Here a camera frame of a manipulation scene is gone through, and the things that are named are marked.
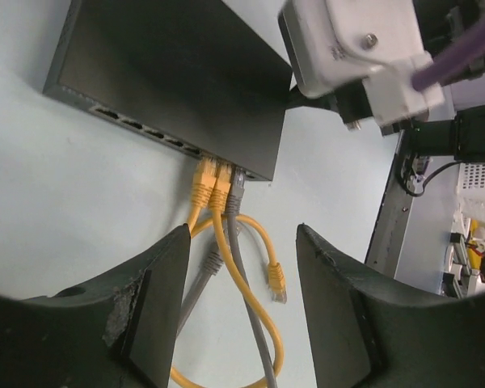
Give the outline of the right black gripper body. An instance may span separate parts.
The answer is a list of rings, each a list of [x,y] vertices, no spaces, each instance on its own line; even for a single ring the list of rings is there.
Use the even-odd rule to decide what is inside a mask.
[[[305,97],[298,86],[289,91],[287,109],[317,108],[337,113],[344,124],[355,124],[372,117],[372,110],[361,80],[347,83],[321,97]]]

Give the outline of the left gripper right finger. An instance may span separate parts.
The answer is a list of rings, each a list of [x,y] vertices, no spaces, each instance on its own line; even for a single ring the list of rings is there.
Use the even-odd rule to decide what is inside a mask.
[[[297,228],[297,267],[319,387],[485,387],[485,292],[405,285]]]

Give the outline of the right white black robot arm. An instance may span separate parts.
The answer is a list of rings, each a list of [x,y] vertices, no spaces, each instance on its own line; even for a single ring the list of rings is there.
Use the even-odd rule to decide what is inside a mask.
[[[290,106],[372,119],[418,155],[485,161],[485,103],[430,121],[443,90],[485,74],[485,1],[287,1]]]

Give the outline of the black network switch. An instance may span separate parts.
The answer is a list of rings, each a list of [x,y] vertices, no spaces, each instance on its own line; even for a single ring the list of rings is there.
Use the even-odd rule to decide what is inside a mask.
[[[73,1],[44,94],[271,180],[291,78],[222,1]]]

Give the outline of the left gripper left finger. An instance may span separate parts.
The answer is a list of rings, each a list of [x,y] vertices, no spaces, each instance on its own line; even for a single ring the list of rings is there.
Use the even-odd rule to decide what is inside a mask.
[[[52,297],[0,295],[0,387],[167,386],[190,245],[179,226]]]

